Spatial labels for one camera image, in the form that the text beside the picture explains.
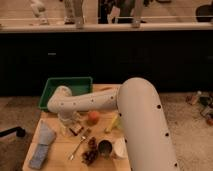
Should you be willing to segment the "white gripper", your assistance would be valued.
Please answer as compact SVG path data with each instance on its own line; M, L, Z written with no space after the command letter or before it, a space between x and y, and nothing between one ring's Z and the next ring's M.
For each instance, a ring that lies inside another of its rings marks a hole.
M80 116L76 111L68 113L59 113L58 118L64 125L70 125L69 130L74 136L77 136L84 129L81 124L77 123L80 121Z

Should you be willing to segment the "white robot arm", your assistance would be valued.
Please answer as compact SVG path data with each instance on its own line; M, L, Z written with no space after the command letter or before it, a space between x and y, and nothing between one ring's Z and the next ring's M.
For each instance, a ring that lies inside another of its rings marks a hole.
M59 86L47 102L48 110L61 115L117 110L131 171L180 171L158 92L149 81L134 77L108 90L74 96L70 92Z

